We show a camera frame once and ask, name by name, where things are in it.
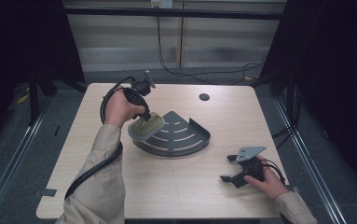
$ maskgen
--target hand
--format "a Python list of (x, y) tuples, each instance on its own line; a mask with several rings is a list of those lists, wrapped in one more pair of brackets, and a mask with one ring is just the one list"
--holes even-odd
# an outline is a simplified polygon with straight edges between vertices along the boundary
[(109, 99), (105, 108), (105, 121), (104, 124), (114, 124), (119, 128), (123, 124), (134, 117), (136, 114), (143, 114), (145, 107), (142, 105), (133, 105), (127, 99), (123, 90), (115, 91)]
[[(264, 160), (265, 158), (257, 156), (259, 160)], [(289, 192), (289, 190), (283, 185), (280, 179), (274, 174), (274, 172), (269, 167), (263, 168), (263, 174), (265, 180), (263, 182), (253, 178), (252, 176), (246, 175), (244, 177), (245, 181), (249, 184), (254, 185), (262, 192), (264, 192), (271, 200), (275, 200), (278, 196), (283, 193)]]

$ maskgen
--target gray curved tray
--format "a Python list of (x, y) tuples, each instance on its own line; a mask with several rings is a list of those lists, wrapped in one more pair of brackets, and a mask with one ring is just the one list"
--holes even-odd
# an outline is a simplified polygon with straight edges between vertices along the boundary
[(198, 152), (208, 146), (210, 133), (193, 119), (185, 121), (170, 111), (163, 116), (166, 124), (146, 141), (133, 141), (138, 148), (162, 157), (183, 157)]

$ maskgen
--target yellow object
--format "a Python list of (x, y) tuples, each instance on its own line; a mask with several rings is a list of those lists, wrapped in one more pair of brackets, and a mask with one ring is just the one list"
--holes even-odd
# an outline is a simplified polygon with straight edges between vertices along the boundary
[(155, 112), (151, 112), (150, 114), (151, 118), (149, 119), (149, 121), (145, 121), (144, 119), (138, 119), (132, 124), (131, 130), (135, 134), (148, 134), (160, 126), (160, 124), (162, 123), (162, 117)]

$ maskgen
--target wall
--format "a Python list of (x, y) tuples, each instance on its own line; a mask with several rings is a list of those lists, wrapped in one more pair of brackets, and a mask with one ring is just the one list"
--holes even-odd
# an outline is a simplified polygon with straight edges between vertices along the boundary
[[(150, 7), (150, 0), (63, 1), (66, 6)], [(283, 0), (173, 1), (173, 8), (282, 12)], [(155, 17), (68, 15), (85, 72), (161, 67)], [(160, 18), (168, 67), (261, 63), (278, 21)]]

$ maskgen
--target black curtain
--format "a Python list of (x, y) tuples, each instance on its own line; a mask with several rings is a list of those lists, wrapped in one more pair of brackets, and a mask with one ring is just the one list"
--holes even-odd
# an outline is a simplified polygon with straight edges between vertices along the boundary
[(44, 79), (85, 81), (67, 16), (15, 7), (62, 7), (62, 1), (0, 0), (0, 120), (14, 87), (34, 69)]
[(280, 94), (292, 75), (357, 172), (357, 0), (288, 0), (284, 13), (261, 77), (274, 75), (271, 90)]

